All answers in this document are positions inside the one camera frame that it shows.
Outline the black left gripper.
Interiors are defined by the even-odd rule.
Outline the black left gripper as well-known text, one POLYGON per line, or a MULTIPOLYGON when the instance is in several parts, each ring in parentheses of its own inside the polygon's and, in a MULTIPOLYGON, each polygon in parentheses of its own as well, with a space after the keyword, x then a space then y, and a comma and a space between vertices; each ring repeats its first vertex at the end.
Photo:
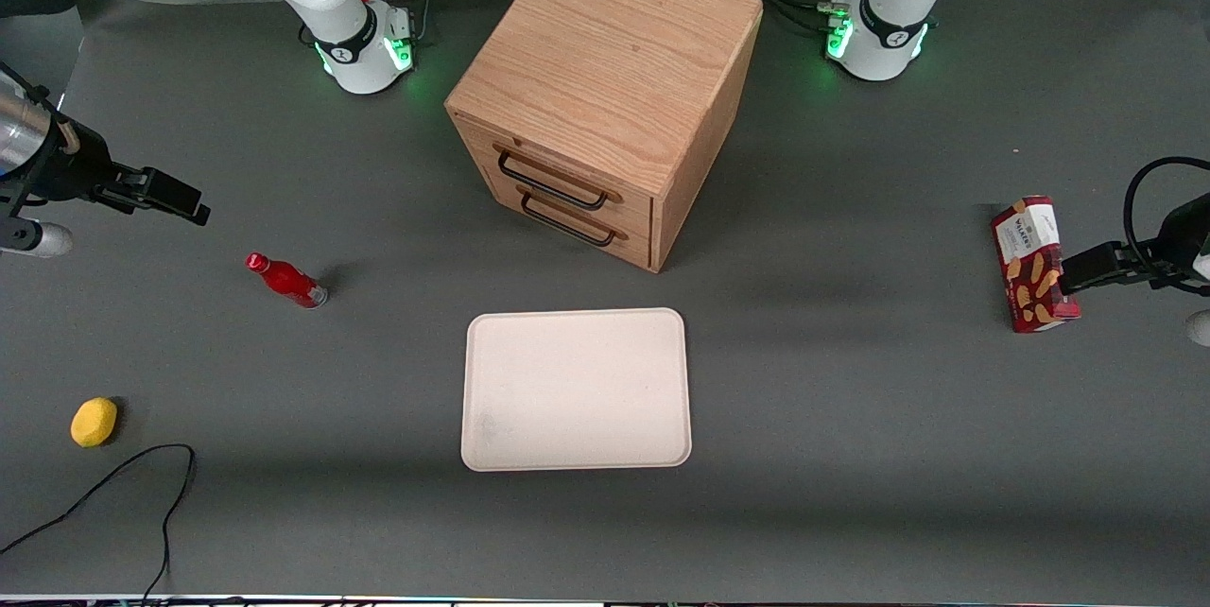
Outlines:
POLYGON ((1150 245, 1102 242, 1064 258, 1060 291, 1072 296, 1093 287, 1172 287, 1180 291, 1208 291, 1209 193, 1189 200, 1164 218, 1156 237, 1156 258, 1150 245), (1166 264, 1166 273, 1162 264, 1166 264))

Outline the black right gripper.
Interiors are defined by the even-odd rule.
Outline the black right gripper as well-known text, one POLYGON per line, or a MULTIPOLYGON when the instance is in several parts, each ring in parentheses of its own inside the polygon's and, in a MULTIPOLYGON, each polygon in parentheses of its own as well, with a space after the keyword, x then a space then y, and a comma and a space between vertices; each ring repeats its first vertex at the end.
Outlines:
POLYGON ((30 184, 31 206, 86 200, 116 212, 155 209, 206 225, 211 209, 198 189, 163 170, 133 170, 113 161, 106 141, 77 120, 57 116, 48 156, 30 184))

